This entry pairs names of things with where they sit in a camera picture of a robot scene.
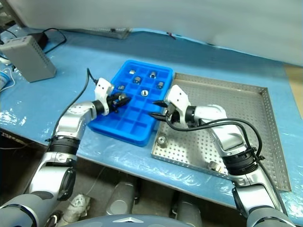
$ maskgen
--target perforated metal tray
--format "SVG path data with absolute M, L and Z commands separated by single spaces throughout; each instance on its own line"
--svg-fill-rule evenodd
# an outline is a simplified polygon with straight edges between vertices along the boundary
M 276 186 L 291 191 L 283 150 L 272 110 L 268 89 L 222 80 L 208 79 L 186 74 L 175 74 L 173 85 L 179 85 L 187 94 L 192 105 L 217 104 L 226 110 L 228 117 L 241 118 L 251 122 L 259 131 L 266 158 L 263 163 Z M 254 146 L 258 146 L 254 132 L 245 127 Z M 167 147 L 160 148 L 156 140 L 164 135 Z M 161 122 L 155 139 L 154 158 L 185 166 L 216 176 L 229 178 L 222 159 L 219 157 L 210 135 L 204 131 L 179 132 Z M 218 163 L 222 170 L 207 169 L 210 161 Z

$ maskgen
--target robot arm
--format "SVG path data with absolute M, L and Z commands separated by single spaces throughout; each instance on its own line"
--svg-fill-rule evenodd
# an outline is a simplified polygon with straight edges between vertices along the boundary
M 0 226 L 44 226 L 58 203 L 71 196 L 76 154 L 86 125 L 130 101 L 125 94 L 111 95 L 112 90 L 113 86 L 100 78 L 95 101 L 74 104 L 66 111 L 32 179 L 29 194 L 17 196 L 0 207 Z
M 187 94 L 178 85 L 171 88 L 165 102 L 156 101 L 155 104 L 166 107 L 167 110 L 164 115 L 150 115 L 167 122 L 175 130 L 207 128 L 235 186 L 232 191 L 234 200 L 240 214 L 248 218 L 248 227 L 295 226 L 282 213 L 283 204 L 275 193 L 275 186 L 257 160 L 258 157 L 253 153 L 254 148 L 247 144 L 240 129 L 230 124 L 222 107 L 192 106 Z M 212 127 L 212 122 L 218 122 L 218 119 L 226 124 Z M 179 122 L 181 128 L 175 127 L 174 122 Z

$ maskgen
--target black cable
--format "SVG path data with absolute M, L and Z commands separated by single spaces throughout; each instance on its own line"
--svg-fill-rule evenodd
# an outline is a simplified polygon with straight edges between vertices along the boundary
M 89 70 L 89 68 L 87 68 L 87 73 L 89 74 L 89 77 L 92 79 L 92 81 L 97 85 L 97 83 L 98 83 L 98 80 L 97 79 L 95 79 L 93 76 L 92 76 L 92 74 L 90 73 L 90 70 Z
M 56 129 L 58 127 L 58 124 L 59 124 L 59 121 L 60 119 L 62 118 L 62 116 L 65 114 L 65 112 L 80 98 L 80 96 L 83 94 L 83 92 L 86 90 L 87 88 L 87 85 L 89 84 L 89 69 L 87 68 L 87 75 L 86 75 L 86 81 L 85 81 L 85 85 L 83 87 L 83 89 L 81 90 L 81 92 L 77 95 L 77 97 L 75 97 L 74 100 L 72 100 L 72 102 L 63 110 L 63 112 L 61 113 L 61 115 L 59 116 L 56 124 L 55 124 L 55 127 L 53 129 L 53 132 L 52 132 L 52 135 L 51 135 L 51 138 L 55 135 L 56 133 Z
M 280 203 L 280 205 L 281 205 L 281 209 L 282 209 L 283 213 L 284 213 L 286 216 L 288 216 L 286 207 L 285 207 L 285 205 L 284 205 L 284 202 L 283 202 L 283 200 L 282 200 L 282 198 L 281 198 L 280 193 L 278 192 L 278 189 L 277 189 L 277 187 L 276 187 L 276 185 L 275 185 L 273 179 L 272 179 L 271 176 L 269 175 L 268 171 L 265 169 L 265 166 L 263 165 L 263 163 L 258 159 L 257 155 L 256 155 L 254 152 L 252 152 L 252 155 L 253 155 L 254 158 L 257 160 L 257 163 L 258 163 L 258 164 L 260 165 L 260 167 L 263 169 L 264 174 L 267 176 L 269 182 L 271 183 L 271 186 L 272 186 L 272 188 L 273 188 L 273 190 L 274 190 L 274 193 L 276 194 L 277 199 L 279 200 L 279 203 Z
M 17 36 L 16 36 L 13 32 L 11 32 L 11 31 L 9 31 L 9 30 L 7 30 L 7 29 L 4 29 L 4 28 L 2 28 L 2 30 L 3 30 L 3 31 L 6 31 L 6 32 L 8 32 L 8 33 L 11 33 L 13 36 L 15 36 L 15 37 L 17 38 Z
M 8 58 L 4 57 L 3 55 L 0 55 L 0 58 L 3 58 L 5 60 L 8 60 Z
M 201 126 L 197 126 L 197 127 L 194 127 L 194 128 L 188 128 L 188 129 L 182 129 L 182 128 L 177 128 L 175 127 L 170 121 L 169 121 L 169 118 L 168 116 L 166 116 L 166 123 L 169 125 L 169 127 L 171 127 L 172 129 L 174 130 L 177 130 L 177 131 L 197 131 L 197 130 L 202 130 L 202 129 L 210 129 L 210 128 L 213 128 L 213 127 L 219 127 L 219 126 L 224 126 L 224 125 L 236 125 L 238 126 L 239 128 L 241 128 L 242 130 L 242 133 L 243 133 L 243 137 L 244 137 L 244 140 L 248 146 L 248 148 L 251 148 L 251 145 L 250 145 L 250 142 L 249 142 L 249 139 L 248 139 L 248 136 L 247 136 L 247 132 L 244 128 L 243 125 L 241 125 L 240 123 L 238 122 L 222 122 L 222 123 L 214 123 L 214 124 L 211 124 L 211 122 L 208 122 L 206 124 L 203 124 Z
M 243 120 L 243 119 L 239 119 L 239 118 L 224 118 L 224 119 L 213 120 L 211 122 L 207 122 L 207 123 L 204 123 L 202 125 L 209 125 L 209 124 L 213 124 L 213 123 L 216 123 L 216 122 L 224 122 L 224 121 L 242 122 L 242 123 L 248 125 L 249 127 L 251 127 L 251 129 L 255 132 L 255 134 L 257 136 L 257 139 L 258 139 L 258 150 L 257 150 L 256 155 L 257 155 L 257 157 L 259 157 L 260 154 L 261 154 L 262 147 L 263 147 L 262 138 L 261 138 L 258 130 L 255 128 L 255 126 L 253 126 L 250 122 L 248 122 L 246 120 Z
M 55 135 L 55 133 L 56 133 L 56 129 L 57 129 L 57 127 L 58 127 L 58 124 L 59 124 L 59 121 L 60 121 L 60 119 L 62 118 L 62 116 L 65 114 L 65 112 L 78 100 L 78 98 L 83 94 L 83 92 L 86 90 L 86 88 L 87 88 L 87 85 L 88 85 L 88 83 L 89 83 L 89 69 L 87 68 L 87 76 L 86 76 L 86 81 L 85 81 L 85 85 L 84 85 L 84 87 L 83 87 L 83 89 L 81 90 L 81 92 L 77 95 L 77 97 L 76 98 L 74 98 L 74 100 L 72 100 L 72 102 L 63 110 L 63 112 L 62 112 L 62 114 L 59 116 L 59 118 L 58 118 L 58 120 L 57 120 L 57 122 L 56 122 L 56 124 L 55 124 L 55 127 L 54 127 L 54 129 L 53 129 L 53 132 L 52 132 L 52 135 L 51 135 L 51 138 L 53 138 L 53 136 Z M 50 146 L 50 142 L 48 143 L 48 145 L 47 145 L 47 147 L 46 147 L 46 151 L 48 151 L 48 149 L 49 149 L 49 146 Z M 35 175 L 35 173 L 36 173 L 36 171 L 37 171 L 37 169 L 34 171 L 34 173 L 32 174 L 32 176 L 31 176 L 31 178 L 28 180 L 28 182 L 27 182 L 27 184 L 26 184 L 26 186 L 25 186 L 25 188 L 24 188 L 24 190 L 23 190 L 23 194 L 25 194 L 26 192 L 27 192 L 27 190 L 28 190 L 28 188 L 29 188 L 29 186 L 30 186 L 30 183 L 31 183 L 31 181 L 32 181 L 32 179 L 33 179 L 33 177 L 34 177 L 34 175 Z
M 66 36 L 59 29 L 54 28 L 54 27 L 48 28 L 48 29 L 44 30 L 42 33 L 45 34 L 45 32 L 47 32 L 49 30 L 56 30 L 57 32 L 59 32 L 63 37 L 63 41 L 58 43 L 56 46 L 52 47 L 51 49 L 45 51 L 44 53 L 49 53 L 50 51 L 52 51 L 53 49 L 57 48 L 58 46 L 62 45 L 63 43 L 65 43 L 67 41 Z
M 258 132 L 258 130 L 248 121 L 246 120 L 242 120 L 242 119 L 238 119 L 238 118 L 225 118 L 225 119 L 218 119 L 218 120 L 214 120 L 214 121 L 211 121 L 211 122 L 208 122 L 208 123 L 204 123 L 202 125 L 199 125 L 197 127 L 194 127 L 194 128 L 188 128 L 188 129 L 182 129 L 182 128 L 177 128 L 175 127 L 170 121 L 169 121 L 169 118 L 168 116 L 166 116 L 166 123 L 169 125 L 169 127 L 171 127 L 172 129 L 174 130 L 177 130 L 177 131 L 197 131 L 197 130 L 202 130 L 202 129 L 209 129 L 209 128 L 212 128 L 212 127 L 218 127 L 218 126 L 223 126 L 223 125 L 236 125 L 238 127 L 241 128 L 242 130 L 242 133 L 243 133 L 243 137 L 245 139 L 245 142 L 247 143 L 247 146 L 249 148 L 251 148 L 251 145 L 249 143 L 249 140 L 248 140 L 248 137 L 247 137 L 247 133 L 246 133 L 246 130 L 245 128 L 243 127 L 243 125 L 237 123 L 237 122 L 233 122 L 233 121 L 238 121 L 238 122 L 242 122 L 242 123 L 245 123 L 247 124 L 248 126 L 250 126 L 253 131 L 255 132 L 257 138 L 258 138 L 258 142 L 259 142 L 259 146 L 258 146 L 258 150 L 257 150 L 257 153 L 255 154 L 255 152 L 253 150 L 251 150 L 251 153 L 253 155 L 253 157 L 255 158 L 256 162 L 260 165 L 260 167 L 263 169 L 264 171 L 264 174 L 266 175 L 266 177 L 268 178 L 269 182 L 271 183 L 272 185 L 272 188 L 274 190 L 274 193 L 276 194 L 277 196 L 277 199 L 281 205 L 281 209 L 283 211 L 283 213 L 285 215 L 288 216 L 287 214 L 287 211 L 286 211 L 286 208 L 285 208 L 285 205 L 283 203 L 283 200 L 281 198 L 281 195 L 280 193 L 278 192 L 278 189 L 275 185 L 275 183 L 273 182 L 272 178 L 270 177 L 268 171 L 265 169 L 264 165 L 261 163 L 260 159 L 259 159 L 259 155 L 261 153 L 261 150 L 262 150 L 262 139 L 260 137 L 260 134 Z

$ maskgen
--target power cord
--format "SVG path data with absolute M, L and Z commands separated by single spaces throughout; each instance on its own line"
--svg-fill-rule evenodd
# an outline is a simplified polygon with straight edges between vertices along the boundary
M 14 80 L 14 78 L 13 78 L 13 75 L 12 75 L 11 70 L 10 70 L 9 68 L 6 68 L 6 69 L 4 69 L 2 72 L 5 73 L 5 74 L 7 74 L 6 71 L 9 71 L 9 75 L 10 75 L 11 80 L 13 81 L 13 84 L 10 85 L 10 86 L 5 87 L 5 88 L 3 88 L 3 89 L 1 89 L 0 92 L 4 91 L 4 90 L 6 90 L 6 89 L 9 89 L 9 88 L 13 87 L 13 86 L 16 84 L 16 82 L 15 82 L 15 80 Z
M 30 142 L 30 143 L 27 143 L 27 144 L 25 144 L 25 145 L 23 145 L 23 146 L 21 146 L 21 147 L 17 147 L 17 148 L 0 148 L 0 150 L 18 150 L 18 149 L 25 148 L 25 147 L 27 147 L 27 146 L 33 144 L 33 143 L 34 143 L 34 142 Z
M 100 175 L 102 174 L 102 172 L 104 171 L 104 169 L 105 169 L 106 167 L 104 166 L 104 167 L 102 167 L 101 168 L 101 170 L 100 170 L 100 172 L 99 172 L 99 174 L 98 174 L 98 176 L 96 177 L 96 179 L 95 179 L 95 181 L 94 181 L 94 183 L 93 183 L 93 185 L 91 186 L 91 188 L 88 190 L 88 192 L 87 193 L 85 193 L 85 195 L 89 195 L 89 193 L 94 189 L 94 187 L 95 187 L 95 185 L 96 185 L 96 183 L 97 183 L 97 180 L 99 179 L 99 177 L 100 177 Z
M 87 88 L 87 85 L 89 84 L 89 68 L 87 68 L 87 75 L 86 75 L 86 80 L 85 80 L 85 85 L 83 87 L 83 89 L 81 90 L 81 92 L 77 95 L 77 97 L 74 98 L 74 100 L 72 100 L 72 102 L 63 110 L 63 112 L 61 113 L 61 115 L 59 116 L 56 124 L 55 124 L 55 127 L 53 129 L 53 132 L 52 132 L 52 135 L 51 135 L 51 138 L 55 135 L 56 133 L 56 129 L 59 125 L 59 121 L 60 119 L 62 118 L 62 116 L 65 114 L 65 112 L 80 98 L 80 96 L 84 93 L 84 91 L 86 90 Z
M 9 30 L 7 30 L 7 29 L 4 29 L 4 28 L 1 28 L 3 31 L 6 31 L 6 32 L 8 32 L 8 33 L 11 33 L 15 38 L 17 38 L 17 36 L 13 33 L 13 32 L 11 32 L 11 31 L 9 31 Z
M 83 87 L 83 89 L 81 90 L 81 92 L 74 98 L 74 100 L 72 100 L 72 102 L 63 110 L 63 112 L 61 113 L 61 115 L 59 116 L 59 118 L 58 118 L 58 120 L 57 120 L 57 122 L 56 122 L 56 124 L 55 124 L 55 127 L 54 127 L 54 129 L 53 129 L 53 132 L 52 132 L 52 134 L 51 134 L 51 138 L 53 138 L 54 137 L 54 135 L 55 135 L 55 133 L 56 133 L 56 129 L 57 129 L 57 127 L 58 127 L 58 125 L 59 125 L 59 121 L 60 121 L 60 119 L 62 118 L 62 116 L 65 114 L 65 112 L 79 99 L 79 97 L 83 94 L 83 92 L 86 90 L 86 88 L 87 88 L 87 85 L 88 85 L 88 83 L 89 83 L 89 74 L 87 73 L 87 75 L 86 75 L 86 81 L 85 81 L 85 85 L 84 85 L 84 87 Z M 48 151 L 48 149 L 49 149 L 49 146 L 50 146 L 50 143 L 48 143 L 48 145 L 47 145 L 47 147 L 46 147 L 46 151 Z M 37 169 L 34 171 L 34 173 L 32 174 L 32 176 L 31 176 L 31 178 L 28 180 L 28 182 L 27 182 L 27 184 L 26 184 L 26 186 L 25 186 L 25 188 L 24 188 L 24 190 L 23 190 L 23 194 L 25 194 L 26 192 L 27 192 L 27 190 L 28 190 L 28 188 L 29 188 L 29 186 L 30 186 L 30 183 L 31 183 L 31 181 L 32 181 L 32 179 L 33 179 L 33 177 L 34 177 L 34 175 L 35 175 L 35 173 L 36 173 L 36 171 L 37 171 Z
M 63 43 L 65 43 L 67 41 L 66 36 L 59 29 L 54 28 L 54 27 L 48 28 L 48 29 L 44 30 L 42 33 L 45 34 L 49 30 L 56 30 L 57 32 L 59 32 L 63 37 L 63 41 L 61 41 L 60 43 L 58 43 L 56 46 L 52 47 L 51 49 L 45 51 L 44 53 L 49 53 L 50 51 L 52 51 L 53 49 L 57 48 L 58 46 L 62 45 Z
M 200 126 L 203 126 L 203 125 L 209 125 L 209 124 L 213 124 L 213 123 L 217 123 L 217 122 L 225 122 L 225 121 L 235 121 L 235 122 L 242 122 L 246 125 L 248 125 L 256 134 L 257 136 L 257 140 L 258 140 L 258 150 L 257 150 L 257 157 L 260 156 L 261 154 L 261 150 L 262 150 L 262 147 L 263 147 L 263 143 L 262 143 L 262 138 L 258 132 L 258 130 L 256 129 L 255 126 L 253 126 L 250 122 L 246 121 L 246 120 L 243 120 L 243 119 L 240 119 L 240 118 L 225 118 L 225 119 L 218 119 L 218 120 L 213 120 L 211 122 L 208 122 L 208 123 L 204 123 L 204 124 L 201 124 Z
M 241 125 L 240 123 L 237 123 L 237 122 L 242 122 L 246 125 L 248 125 L 249 127 L 252 128 L 252 130 L 255 132 L 256 136 L 257 136 L 257 139 L 258 139 L 258 150 L 257 150 L 257 153 L 255 153 L 253 151 L 253 149 L 251 149 L 251 145 L 250 145 L 250 142 L 249 142 L 249 139 L 248 139 L 248 136 L 247 136 L 247 132 L 244 128 L 243 125 Z M 243 119 L 238 119 L 238 118 L 225 118 L 225 119 L 218 119 L 218 120 L 214 120 L 214 121 L 211 121 L 211 122 L 208 122 L 208 123 L 204 123 L 204 124 L 200 124 L 199 126 L 197 127 L 193 127 L 193 128 L 188 128 L 188 129 L 182 129 L 182 128 L 178 128 L 178 127 L 175 127 L 170 121 L 169 121 L 169 117 L 166 116 L 166 123 L 168 124 L 169 127 L 171 127 L 172 129 L 174 130 L 177 130 L 177 131 L 197 131 L 197 130 L 202 130 L 202 129 L 209 129 L 209 128 L 213 128 L 213 127 L 219 127 L 219 126 L 223 126 L 223 125 L 236 125 L 238 126 L 239 128 L 241 128 L 242 130 L 242 133 L 243 133 L 243 137 L 244 137 L 244 140 L 248 146 L 248 148 L 251 150 L 251 154 L 252 156 L 254 157 L 255 161 L 260 165 L 260 167 L 263 169 L 264 171 L 264 174 L 267 176 L 269 182 L 271 183 L 272 185 L 272 188 L 274 190 L 274 193 L 276 194 L 277 196 L 277 199 L 279 200 L 279 203 L 281 205 L 281 209 L 283 211 L 283 213 L 285 215 L 288 216 L 287 214 L 287 210 L 285 208 L 285 205 L 283 203 L 283 200 L 281 198 L 281 195 L 280 193 L 278 192 L 278 189 L 273 181 L 273 179 L 271 178 L 271 176 L 269 175 L 268 171 L 265 169 L 264 165 L 262 164 L 261 160 L 264 159 L 261 158 L 260 156 L 260 153 L 261 153 L 261 150 L 262 150 L 262 139 L 261 139 L 261 136 L 258 132 L 258 130 L 248 121 L 246 120 L 243 120 Z
M 89 70 L 89 69 L 87 69 L 87 73 L 89 74 L 89 77 L 92 79 L 92 81 L 97 85 L 98 80 L 95 79 L 95 78 L 92 76 L 92 74 L 90 73 L 90 70 Z
M 17 38 L 17 36 L 14 33 L 12 33 L 11 31 L 9 31 L 7 29 L 4 29 L 4 30 L 11 33 L 13 36 L 15 36 Z M 65 43 L 67 41 L 66 36 L 59 29 L 54 28 L 54 27 L 45 29 L 44 31 L 42 31 L 42 33 L 46 34 L 46 32 L 49 30 L 56 30 L 57 32 L 59 32 L 62 35 L 63 40 L 60 43 L 58 43 L 57 45 L 55 45 L 54 47 L 52 47 L 51 49 L 45 51 L 44 53 L 49 53 L 50 51 L 52 51 L 53 49 L 57 48 L 58 46 L 62 45 L 63 43 Z M 0 57 L 3 59 L 9 60 L 8 58 L 4 57 L 3 55 L 0 55 Z

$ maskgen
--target blue plastic sheet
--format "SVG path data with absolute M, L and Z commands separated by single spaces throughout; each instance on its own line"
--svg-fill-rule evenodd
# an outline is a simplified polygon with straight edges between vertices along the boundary
M 25 34 L 18 27 L 13 32 Z M 50 40 L 60 41 L 56 32 Z M 48 54 L 56 77 L 28 83 L 14 73 L 16 85 L 0 96 L 0 126 L 12 133 L 46 144 L 61 111 L 82 89 L 86 68 L 107 80 L 128 59 L 172 68 L 175 72 L 268 87 L 282 142 L 292 192 L 282 193 L 288 214 L 303 225 L 303 121 L 297 110 L 283 64 L 230 50 L 169 36 L 137 32 L 125 40 L 65 32 L 67 43 Z M 79 101 L 94 100 L 94 84 Z M 78 155 L 194 196 L 235 207 L 232 184 L 226 179 L 162 162 L 151 157 L 153 131 L 146 147 L 84 133 Z

